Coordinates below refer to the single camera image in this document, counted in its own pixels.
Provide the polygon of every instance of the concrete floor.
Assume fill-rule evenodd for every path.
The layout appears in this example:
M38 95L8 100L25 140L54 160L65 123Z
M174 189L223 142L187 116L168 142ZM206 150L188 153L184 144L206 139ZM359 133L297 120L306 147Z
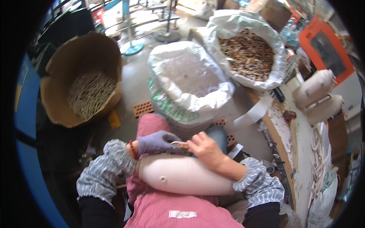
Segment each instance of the concrete floor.
M177 10L176 14L181 16L177 21L180 29L181 40L187 40L189 29L193 27L205 26L207 21L194 18L190 14ZM166 27L167 22L155 22L136 28L136 37L141 37L153 31L160 30ZM118 115L121 126L111 129L108 118L104 118L100 122L100 126L94 136L94 140L98 140L100 148L110 139L120 139L125 142L135 139L137 133L138 120L134 118L132 107L138 103L150 99L150 94L147 89L147 78L150 73L150 68L147 64L147 58L151 50L163 43L154 39L153 35L147 35L141 39L144 43L143 50L132 56L122 56L122 98L116 106L116 113ZM246 113L251 107L252 103L245 92L238 88L226 106L222 109L222 116L224 116L229 123L234 119ZM258 160L272 161L273 156L264 135L258 131L258 125L253 124L235 133L238 143L244 146L243 150L249 153L252 157Z

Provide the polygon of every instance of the white plastic part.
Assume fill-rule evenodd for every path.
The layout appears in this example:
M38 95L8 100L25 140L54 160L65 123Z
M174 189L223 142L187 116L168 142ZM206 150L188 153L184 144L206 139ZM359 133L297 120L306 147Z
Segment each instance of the white plastic part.
M218 175L199 159L181 155L143 156L137 166L141 180L154 189L193 196L234 193L232 180Z
M336 84L332 70L318 70L305 83L293 91L298 109L304 110L311 104L325 98Z
M339 113L343 104L344 101L341 95L332 95L327 100L306 112L308 122L311 126L314 126L316 123L327 120L331 116Z

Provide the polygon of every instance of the gloved hand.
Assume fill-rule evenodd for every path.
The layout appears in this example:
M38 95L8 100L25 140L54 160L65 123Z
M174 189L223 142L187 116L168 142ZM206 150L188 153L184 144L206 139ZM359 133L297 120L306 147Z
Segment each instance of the gloved hand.
M158 151L180 152L179 146L173 146L173 141L181 141L176 135L167 131L158 131L151 135L137 137L138 140L138 157L142 154L154 154Z

